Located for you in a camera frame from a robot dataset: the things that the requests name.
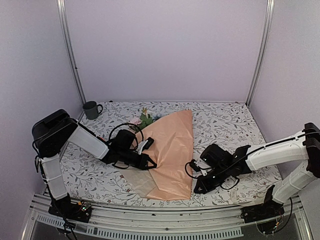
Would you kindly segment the white lace ribbon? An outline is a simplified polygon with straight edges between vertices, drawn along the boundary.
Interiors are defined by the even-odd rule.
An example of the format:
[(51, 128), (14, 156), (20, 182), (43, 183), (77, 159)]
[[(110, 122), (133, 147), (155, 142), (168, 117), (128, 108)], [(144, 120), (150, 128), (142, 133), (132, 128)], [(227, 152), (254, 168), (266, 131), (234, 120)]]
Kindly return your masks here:
[(230, 191), (230, 200), (232, 201), (233, 204), (239, 204), (240, 203), (240, 197), (238, 195), (238, 189), (233, 188)]

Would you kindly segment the pale pink white flower stem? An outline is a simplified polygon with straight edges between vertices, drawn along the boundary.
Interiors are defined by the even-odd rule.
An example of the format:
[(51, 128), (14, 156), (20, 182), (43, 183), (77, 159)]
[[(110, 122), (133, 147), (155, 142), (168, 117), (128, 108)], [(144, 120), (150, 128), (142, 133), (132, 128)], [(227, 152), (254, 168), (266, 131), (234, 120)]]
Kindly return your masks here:
[(153, 123), (152, 116), (148, 113), (147, 108), (143, 107), (140, 115), (139, 128), (144, 129), (145, 127), (149, 126), (152, 123)]

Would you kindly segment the beige wrapping paper sheet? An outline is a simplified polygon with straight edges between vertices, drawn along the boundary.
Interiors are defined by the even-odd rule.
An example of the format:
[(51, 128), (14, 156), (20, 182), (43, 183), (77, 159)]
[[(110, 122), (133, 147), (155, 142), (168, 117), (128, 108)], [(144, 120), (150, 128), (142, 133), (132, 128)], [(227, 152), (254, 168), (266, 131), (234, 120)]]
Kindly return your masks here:
[(139, 170), (130, 167), (120, 174), (142, 198), (160, 201), (188, 200), (192, 193), (192, 178), (185, 164), (193, 158), (194, 134), (191, 110), (181, 110), (156, 120), (142, 130), (154, 139), (144, 153), (157, 167)]

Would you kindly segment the blue fake flower stem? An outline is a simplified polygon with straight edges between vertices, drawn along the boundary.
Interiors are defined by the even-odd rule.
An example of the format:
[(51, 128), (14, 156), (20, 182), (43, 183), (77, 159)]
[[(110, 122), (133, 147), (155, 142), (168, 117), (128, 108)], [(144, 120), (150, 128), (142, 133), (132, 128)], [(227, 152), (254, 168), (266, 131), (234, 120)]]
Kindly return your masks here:
[(162, 117), (161, 114), (156, 114), (156, 115), (154, 115), (154, 116), (152, 117), (152, 120), (155, 122), (155, 121), (159, 120), (161, 117)]

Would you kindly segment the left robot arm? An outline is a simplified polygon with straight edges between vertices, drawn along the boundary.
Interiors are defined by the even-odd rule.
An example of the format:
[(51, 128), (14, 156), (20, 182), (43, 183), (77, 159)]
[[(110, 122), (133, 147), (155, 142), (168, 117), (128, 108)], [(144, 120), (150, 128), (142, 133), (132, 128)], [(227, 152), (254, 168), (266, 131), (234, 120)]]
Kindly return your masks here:
[(116, 126), (116, 136), (110, 135), (107, 140), (95, 135), (91, 130), (59, 109), (38, 121), (31, 130), (32, 147), (37, 153), (37, 160), (44, 175), (44, 182), (55, 202), (55, 209), (63, 216), (74, 213), (74, 205), (66, 200), (68, 192), (60, 167), (60, 154), (67, 143), (71, 143), (96, 159), (113, 167), (118, 162), (125, 167), (139, 170), (155, 169), (157, 164), (143, 151), (154, 142), (149, 137), (138, 140), (137, 136), (121, 125)]

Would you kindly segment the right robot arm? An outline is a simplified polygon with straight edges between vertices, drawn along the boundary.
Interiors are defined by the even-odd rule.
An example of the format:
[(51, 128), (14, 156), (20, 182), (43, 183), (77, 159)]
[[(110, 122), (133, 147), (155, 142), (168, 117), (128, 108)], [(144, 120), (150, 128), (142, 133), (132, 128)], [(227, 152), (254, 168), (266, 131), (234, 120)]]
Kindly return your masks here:
[(196, 177), (193, 190), (195, 194), (209, 193), (229, 177), (237, 179), (240, 175), (250, 174), (267, 166), (300, 161), (300, 165), (285, 179), (271, 185), (265, 193), (258, 193), (255, 200), (240, 202), (235, 198), (236, 193), (231, 193), (234, 204), (243, 207), (260, 205), (260, 216), (269, 218), (278, 210), (278, 206), (319, 179), (320, 129), (309, 122), (302, 131), (292, 136), (261, 145), (241, 146), (234, 153), (213, 143), (201, 153), (200, 159), (208, 165), (207, 168), (200, 167), (195, 160), (188, 162), (194, 171), (201, 173)]

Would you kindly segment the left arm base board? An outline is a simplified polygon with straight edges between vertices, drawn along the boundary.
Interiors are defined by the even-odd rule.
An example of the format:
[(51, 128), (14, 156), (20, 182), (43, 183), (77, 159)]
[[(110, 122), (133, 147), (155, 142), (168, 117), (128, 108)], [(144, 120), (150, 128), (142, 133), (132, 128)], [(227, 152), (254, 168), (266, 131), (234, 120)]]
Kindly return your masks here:
[(92, 215), (90, 205), (73, 203), (70, 200), (56, 200), (51, 202), (48, 213), (67, 220), (88, 223)]

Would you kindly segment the right arm base board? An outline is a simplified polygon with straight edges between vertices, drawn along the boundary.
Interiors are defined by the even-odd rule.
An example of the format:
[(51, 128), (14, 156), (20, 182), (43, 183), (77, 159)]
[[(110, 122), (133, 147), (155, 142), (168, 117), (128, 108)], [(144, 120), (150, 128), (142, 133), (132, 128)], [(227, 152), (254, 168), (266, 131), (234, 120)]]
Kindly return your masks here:
[(240, 217), (245, 223), (264, 221), (256, 225), (258, 231), (263, 235), (273, 235), (282, 229), (280, 225), (283, 223), (284, 213), (282, 204), (262, 203), (241, 208)]

